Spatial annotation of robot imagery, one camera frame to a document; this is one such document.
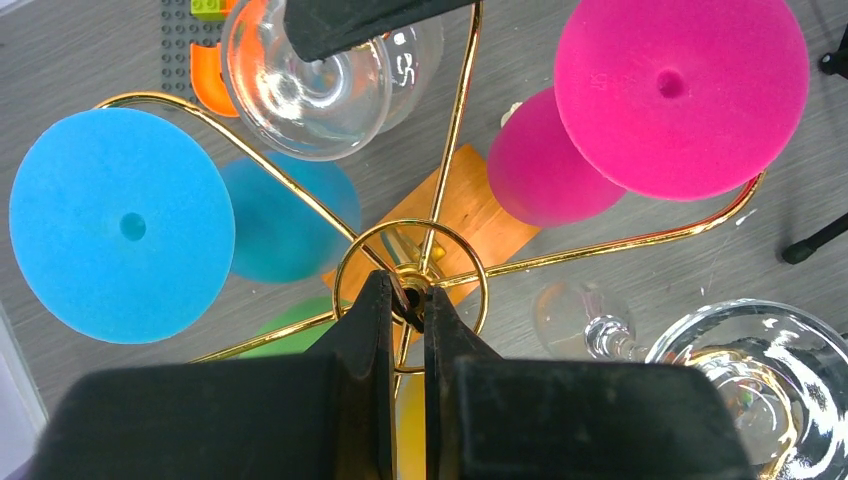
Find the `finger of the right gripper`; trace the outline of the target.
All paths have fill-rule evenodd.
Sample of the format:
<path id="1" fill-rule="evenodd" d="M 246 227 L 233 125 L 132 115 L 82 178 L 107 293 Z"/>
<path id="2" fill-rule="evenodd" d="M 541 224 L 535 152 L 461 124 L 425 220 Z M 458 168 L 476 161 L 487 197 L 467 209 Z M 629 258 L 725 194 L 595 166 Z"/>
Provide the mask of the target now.
<path id="1" fill-rule="evenodd" d="M 471 0 L 295 0 L 286 3 L 283 23 L 298 57 L 315 61 L 471 3 Z"/>

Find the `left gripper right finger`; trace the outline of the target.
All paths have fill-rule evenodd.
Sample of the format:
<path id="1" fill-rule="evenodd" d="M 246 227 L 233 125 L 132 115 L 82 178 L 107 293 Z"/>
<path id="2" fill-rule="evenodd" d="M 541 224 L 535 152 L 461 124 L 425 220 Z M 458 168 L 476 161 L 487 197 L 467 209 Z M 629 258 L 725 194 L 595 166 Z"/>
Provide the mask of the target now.
<path id="1" fill-rule="evenodd" d="M 506 359 L 446 292 L 424 306 L 430 479 L 751 479 L 701 372 L 667 364 Z"/>

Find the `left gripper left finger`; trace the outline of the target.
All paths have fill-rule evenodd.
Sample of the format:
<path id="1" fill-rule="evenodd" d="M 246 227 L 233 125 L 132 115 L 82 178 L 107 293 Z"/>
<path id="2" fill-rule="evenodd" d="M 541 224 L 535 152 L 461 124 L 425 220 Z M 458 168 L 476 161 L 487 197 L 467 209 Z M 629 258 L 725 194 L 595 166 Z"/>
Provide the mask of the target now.
<path id="1" fill-rule="evenodd" d="M 31 479 L 391 479 L 391 279 L 301 354 L 114 369 L 81 378 Z"/>

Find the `orange plastic wine glass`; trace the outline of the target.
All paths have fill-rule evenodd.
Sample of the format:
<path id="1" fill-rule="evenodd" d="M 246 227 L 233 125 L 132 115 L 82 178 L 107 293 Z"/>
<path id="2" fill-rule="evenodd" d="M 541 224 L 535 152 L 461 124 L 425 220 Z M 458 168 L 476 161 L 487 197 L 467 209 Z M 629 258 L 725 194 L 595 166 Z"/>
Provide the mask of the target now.
<path id="1" fill-rule="evenodd" d="M 426 414 L 423 376 L 410 376 L 396 403 L 397 473 L 399 479 L 426 479 Z"/>

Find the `clear wine glass back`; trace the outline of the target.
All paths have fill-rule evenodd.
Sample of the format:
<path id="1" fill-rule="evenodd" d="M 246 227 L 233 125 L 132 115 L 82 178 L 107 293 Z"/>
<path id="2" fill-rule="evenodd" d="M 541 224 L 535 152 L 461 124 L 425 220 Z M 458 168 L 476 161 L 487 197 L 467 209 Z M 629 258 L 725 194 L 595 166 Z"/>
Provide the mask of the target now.
<path id="1" fill-rule="evenodd" d="M 286 155 L 334 161 L 359 151 L 408 117 L 438 70 L 439 17 L 306 62 L 285 33 L 285 6 L 237 2 L 223 27 L 221 63 L 241 120 Z"/>

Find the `clear wine glass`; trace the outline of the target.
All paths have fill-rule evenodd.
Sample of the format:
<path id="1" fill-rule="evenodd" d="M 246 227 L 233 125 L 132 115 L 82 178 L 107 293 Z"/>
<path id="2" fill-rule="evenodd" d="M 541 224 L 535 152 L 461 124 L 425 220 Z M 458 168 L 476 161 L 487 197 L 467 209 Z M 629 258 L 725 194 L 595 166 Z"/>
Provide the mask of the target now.
<path id="1" fill-rule="evenodd" d="M 334 161 L 359 151 L 408 117 L 438 70 L 439 17 L 306 62 L 285 33 L 285 6 L 237 2 L 223 27 L 221 63 L 241 120 L 286 155 Z"/>
<path id="2" fill-rule="evenodd" d="M 644 346 L 623 300 L 579 282 L 543 289 L 532 313 L 555 359 L 699 370 L 760 478 L 846 478 L 847 337 L 819 318 L 774 301 L 728 300 L 684 315 Z"/>

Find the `gold wire wine glass rack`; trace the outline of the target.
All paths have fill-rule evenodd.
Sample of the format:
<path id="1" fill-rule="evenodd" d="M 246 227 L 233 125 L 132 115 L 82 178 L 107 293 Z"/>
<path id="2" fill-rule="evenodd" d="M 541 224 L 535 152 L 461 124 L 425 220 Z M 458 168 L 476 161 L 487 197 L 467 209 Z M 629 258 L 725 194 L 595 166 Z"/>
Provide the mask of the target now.
<path id="1" fill-rule="evenodd" d="M 208 353 L 199 357 L 200 362 L 232 359 L 303 331 L 338 321 L 348 310 L 342 305 L 342 300 L 353 297 L 351 293 L 345 293 L 343 287 L 347 277 L 346 272 L 355 254 L 362 255 L 374 267 L 390 273 L 394 290 L 399 295 L 402 307 L 409 305 L 403 294 L 404 288 L 425 293 L 427 288 L 438 286 L 449 292 L 460 291 L 463 295 L 468 295 L 471 292 L 471 283 L 480 284 L 481 306 L 473 326 L 474 333 L 480 334 L 489 313 L 490 279 L 568 261 L 694 237 L 736 216 L 751 201 L 764 181 L 763 174 L 753 177 L 724 208 L 689 225 L 564 250 L 522 261 L 508 261 L 508 254 L 517 252 L 539 230 L 519 222 L 498 206 L 487 182 L 481 178 L 482 157 L 472 147 L 457 144 L 467 109 L 482 24 L 483 6 L 481 2 L 474 2 L 471 5 L 467 45 L 439 168 L 390 211 L 383 222 L 363 234 L 355 233 L 300 182 L 281 168 L 272 165 L 266 155 L 260 153 L 257 148 L 222 123 L 214 114 L 196 104 L 157 91 L 123 93 L 99 103 L 98 106 L 101 109 L 158 104 L 194 117 L 229 141 L 245 154 L 252 164 L 269 174 L 276 184 L 292 193 L 302 205 L 317 213 L 326 224 L 352 244 L 340 264 L 326 277 L 331 283 L 330 310 Z M 368 240 L 378 233 L 388 230 L 403 231 L 411 227 L 422 228 L 425 231 L 421 241 L 413 244 L 419 253 L 417 264 L 407 261 L 389 265 L 367 244 Z"/>

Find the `blue plastic wine glass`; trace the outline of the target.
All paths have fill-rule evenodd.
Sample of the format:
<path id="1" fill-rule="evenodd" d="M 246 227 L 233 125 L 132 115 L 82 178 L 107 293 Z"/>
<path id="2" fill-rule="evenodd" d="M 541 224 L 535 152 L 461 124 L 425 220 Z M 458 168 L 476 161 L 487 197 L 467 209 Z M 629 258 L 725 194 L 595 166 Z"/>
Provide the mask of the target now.
<path id="1" fill-rule="evenodd" d="M 12 185 L 9 230 L 44 307 L 115 344 L 186 330 L 230 275 L 297 282 L 348 247 L 254 161 L 217 166 L 177 126 L 128 108 L 80 112 L 39 136 Z"/>

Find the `pink plastic wine glass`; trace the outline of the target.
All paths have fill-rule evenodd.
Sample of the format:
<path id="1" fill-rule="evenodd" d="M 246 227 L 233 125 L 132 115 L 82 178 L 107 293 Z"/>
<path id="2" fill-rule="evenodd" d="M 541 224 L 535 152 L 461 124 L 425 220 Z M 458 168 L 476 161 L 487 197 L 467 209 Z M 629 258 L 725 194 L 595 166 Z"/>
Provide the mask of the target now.
<path id="1" fill-rule="evenodd" d="M 784 1 L 581 1 L 552 86 L 492 143 L 490 188 L 540 228 L 598 215 L 628 192 L 679 202 L 727 193 L 786 148 L 809 78 Z"/>

